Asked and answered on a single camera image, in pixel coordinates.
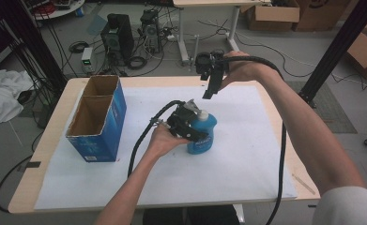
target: computer tower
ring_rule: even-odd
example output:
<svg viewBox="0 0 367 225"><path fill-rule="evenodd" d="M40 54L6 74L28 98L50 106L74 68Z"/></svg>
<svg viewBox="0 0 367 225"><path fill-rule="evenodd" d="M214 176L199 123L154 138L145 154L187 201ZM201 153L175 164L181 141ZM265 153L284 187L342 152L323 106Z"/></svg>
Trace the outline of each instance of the computer tower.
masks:
<svg viewBox="0 0 367 225"><path fill-rule="evenodd" d="M150 53L161 52L161 37L158 11L156 9L144 10L140 18L142 31L145 36L145 47Z"/></svg>
<svg viewBox="0 0 367 225"><path fill-rule="evenodd" d="M134 40L130 29L130 17L124 14L109 14L108 22L101 31L101 39L110 65L125 66L131 58Z"/></svg>

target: metal stand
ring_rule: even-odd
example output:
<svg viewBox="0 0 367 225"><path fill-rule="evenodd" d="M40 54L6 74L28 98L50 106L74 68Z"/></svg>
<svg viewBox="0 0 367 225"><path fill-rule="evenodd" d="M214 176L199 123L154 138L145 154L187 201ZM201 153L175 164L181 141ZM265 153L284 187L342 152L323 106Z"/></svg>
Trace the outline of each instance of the metal stand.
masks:
<svg viewBox="0 0 367 225"><path fill-rule="evenodd" d="M240 9L240 6L236 6L236 7L233 8L233 15L232 15L232 23L231 23L230 32L226 32L227 41L228 41L231 49L234 50L234 51L239 51L238 45L236 44L236 41L234 40L234 35L236 33L236 27L237 27L237 20L238 20L238 16L239 16L239 9ZM179 9L179 35L177 36L177 44L178 44L179 49L180 49L180 55L181 55L181 58L182 58L182 63L187 64L191 61L191 59L189 58L189 56L187 54L186 44L185 44L184 38L183 38L183 10L184 10L183 7L181 7Z"/></svg>
<svg viewBox="0 0 367 225"><path fill-rule="evenodd" d="M300 90L299 95L306 102L312 102L317 91L325 82L329 74L336 67L339 60L346 53L361 30L367 24L367 0L357 3L338 35L332 40L324 56L321 58L312 76Z"/></svg>
<svg viewBox="0 0 367 225"><path fill-rule="evenodd" d="M234 35L236 33L236 27L237 27L238 15L239 15L239 7L234 7L232 24L230 26L230 32L226 32L227 41L229 42L229 45L233 51L239 51L236 41L234 40Z"/></svg>

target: black pole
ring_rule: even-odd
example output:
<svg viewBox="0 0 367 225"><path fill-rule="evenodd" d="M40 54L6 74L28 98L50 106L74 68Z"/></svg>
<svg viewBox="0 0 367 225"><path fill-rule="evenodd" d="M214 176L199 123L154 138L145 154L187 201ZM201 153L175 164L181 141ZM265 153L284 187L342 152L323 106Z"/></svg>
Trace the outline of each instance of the black pole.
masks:
<svg viewBox="0 0 367 225"><path fill-rule="evenodd" d="M321 85L367 24L367 0L359 0L346 22L332 40L329 48L315 67L312 76L300 90L299 95L307 103L312 102Z"/></svg>

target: cardboard box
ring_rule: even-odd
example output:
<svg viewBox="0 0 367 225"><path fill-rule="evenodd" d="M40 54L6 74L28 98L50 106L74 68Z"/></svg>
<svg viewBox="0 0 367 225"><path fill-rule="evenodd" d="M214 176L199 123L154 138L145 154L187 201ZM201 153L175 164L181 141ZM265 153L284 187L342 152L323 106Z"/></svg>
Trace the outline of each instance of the cardboard box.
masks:
<svg viewBox="0 0 367 225"><path fill-rule="evenodd" d="M345 21L349 17L350 13L352 13L353 9L355 8L356 4L359 0L350 0L349 5L347 6L344 14L342 14L340 21Z"/></svg>
<svg viewBox="0 0 367 225"><path fill-rule="evenodd" d="M350 0L297 0L300 20L295 23L295 31L331 30L343 15Z"/></svg>
<svg viewBox="0 0 367 225"><path fill-rule="evenodd" d="M115 161L127 104L117 76L92 76L66 133L87 162Z"/></svg>
<svg viewBox="0 0 367 225"><path fill-rule="evenodd" d="M288 7L255 6L247 10L248 28L257 31L289 31L299 21L299 5L287 1Z"/></svg>
<svg viewBox="0 0 367 225"><path fill-rule="evenodd" d="M367 79L367 36L359 34L352 46L347 50L347 53L353 67Z"/></svg>

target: person's right hand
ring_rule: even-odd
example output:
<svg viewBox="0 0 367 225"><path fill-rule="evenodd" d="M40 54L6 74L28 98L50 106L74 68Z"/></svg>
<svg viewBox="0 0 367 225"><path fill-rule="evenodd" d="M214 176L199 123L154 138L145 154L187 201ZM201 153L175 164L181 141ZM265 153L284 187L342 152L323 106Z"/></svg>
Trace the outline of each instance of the person's right hand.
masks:
<svg viewBox="0 0 367 225"><path fill-rule="evenodd" d="M227 57L234 56L249 56L245 52L236 52L231 51L224 55ZM229 63L229 72L227 76L223 79L221 88L222 90L230 83L234 82L249 82L249 81L257 81L259 76L263 73L268 73L274 71L272 68L265 66L263 64L251 62L251 61L234 61Z"/></svg>
<svg viewBox="0 0 367 225"><path fill-rule="evenodd" d="M147 152L157 158L160 158L178 145L189 142L190 141L187 139L178 138L172 135L166 126L158 125L154 128L153 134L151 135Z"/></svg>

